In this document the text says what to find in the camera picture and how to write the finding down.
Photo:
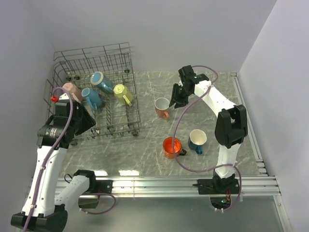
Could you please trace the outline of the salmon pink mug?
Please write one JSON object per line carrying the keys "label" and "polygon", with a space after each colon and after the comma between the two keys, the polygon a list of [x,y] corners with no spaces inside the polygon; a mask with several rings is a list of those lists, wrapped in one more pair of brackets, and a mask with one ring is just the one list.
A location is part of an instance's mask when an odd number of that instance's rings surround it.
{"label": "salmon pink mug", "polygon": [[169,119],[169,100],[167,98],[158,98],[154,103],[157,115],[164,119]]}

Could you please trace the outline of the blue patterned mug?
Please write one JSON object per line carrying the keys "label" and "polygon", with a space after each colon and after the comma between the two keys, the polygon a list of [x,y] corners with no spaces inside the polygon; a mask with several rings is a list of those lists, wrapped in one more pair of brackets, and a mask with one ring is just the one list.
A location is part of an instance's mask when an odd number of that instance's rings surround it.
{"label": "blue patterned mug", "polygon": [[84,88],[82,90],[82,97],[87,101],[90,108],[94,111],[98,110],[100,107],[105,105],[105,100],[103,95],[96,92],[92,88]]}

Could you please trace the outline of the light pink mug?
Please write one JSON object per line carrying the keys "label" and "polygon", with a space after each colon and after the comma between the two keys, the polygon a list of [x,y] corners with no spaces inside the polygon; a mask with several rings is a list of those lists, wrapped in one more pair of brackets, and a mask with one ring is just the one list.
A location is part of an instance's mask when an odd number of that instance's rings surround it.
{"label": "light pink mug", "polygon": [[68,82],[62,87],[67,90],[77,102],[82,103],[83,96],[81,90],[75,84]]}

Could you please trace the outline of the light blue yellow-inside mug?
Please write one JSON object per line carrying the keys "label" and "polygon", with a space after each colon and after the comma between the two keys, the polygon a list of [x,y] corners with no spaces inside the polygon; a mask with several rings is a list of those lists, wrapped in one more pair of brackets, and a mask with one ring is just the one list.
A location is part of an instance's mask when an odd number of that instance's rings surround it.
{"label": "light blue yellow-inside mug", "polygon": [[100,88],[105,93],[113,93],[113,84],[111,80],[102,72],[95,72],[90,77],[93,86]]}

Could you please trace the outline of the pale yellow mug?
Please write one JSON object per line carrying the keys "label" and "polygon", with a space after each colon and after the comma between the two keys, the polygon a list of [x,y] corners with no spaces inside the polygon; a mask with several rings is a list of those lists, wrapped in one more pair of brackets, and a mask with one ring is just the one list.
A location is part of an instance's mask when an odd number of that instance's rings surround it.
{"label": "pale yellow mug", "polygon": [[123,84],[117,84],[113,89],[115,97],[122,105],[132,106],[133,95]]}

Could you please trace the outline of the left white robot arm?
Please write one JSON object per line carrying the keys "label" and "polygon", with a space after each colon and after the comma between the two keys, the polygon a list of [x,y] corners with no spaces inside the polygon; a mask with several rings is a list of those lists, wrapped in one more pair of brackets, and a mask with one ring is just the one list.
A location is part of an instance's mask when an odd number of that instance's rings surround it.
{"label": "left white robot arm", "polygon": [[71,141],[95,123],[80,103],[56,102],[55,113],[38,131],[37,164],[30,192],[21,212],[12,215],[12,226],[28,232],[61,232],[67,224],[68,210],[78,198],[97,190],[95,173],[78,170],[55,196],[58,174]]}

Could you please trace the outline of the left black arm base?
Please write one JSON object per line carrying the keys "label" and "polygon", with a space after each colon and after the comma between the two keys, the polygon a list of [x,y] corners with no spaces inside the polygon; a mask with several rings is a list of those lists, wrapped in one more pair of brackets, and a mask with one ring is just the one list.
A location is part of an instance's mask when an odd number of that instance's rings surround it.
{"label": "left black arm base", "polygon": [[97,193],[112,193],[112,186],[113,186],[113,181],[112,180],[97,180],[96,181],[96,186],[95,186],[95,191]]}

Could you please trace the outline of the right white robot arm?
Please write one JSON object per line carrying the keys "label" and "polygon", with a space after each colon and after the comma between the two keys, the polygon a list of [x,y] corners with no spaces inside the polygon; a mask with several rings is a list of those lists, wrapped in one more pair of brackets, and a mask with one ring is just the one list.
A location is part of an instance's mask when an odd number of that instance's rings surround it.
{"label": "right white robot arm", "polygon": [[247,110],[244,105],[236,105],[214,87],[205,74],[196,74],[193,66],[178,70],[180,81],[173,85],[170,106],[189,110],[198,101],[203,101],[215,114],[214,135],[219,143],[217,165],[211,168],[211,185],[218,193],[240,185],[235,178],[238,150],[248,135]]}

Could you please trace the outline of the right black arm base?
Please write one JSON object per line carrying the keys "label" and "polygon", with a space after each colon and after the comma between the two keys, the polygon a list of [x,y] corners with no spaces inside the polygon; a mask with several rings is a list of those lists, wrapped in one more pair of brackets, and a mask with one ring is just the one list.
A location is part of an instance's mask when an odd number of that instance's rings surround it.
{"label": "right black arm base", "polygon": [[240,183],[237,179],[198,179],[193,186],[197,187],[199,195],[238,194],[240,190]]}

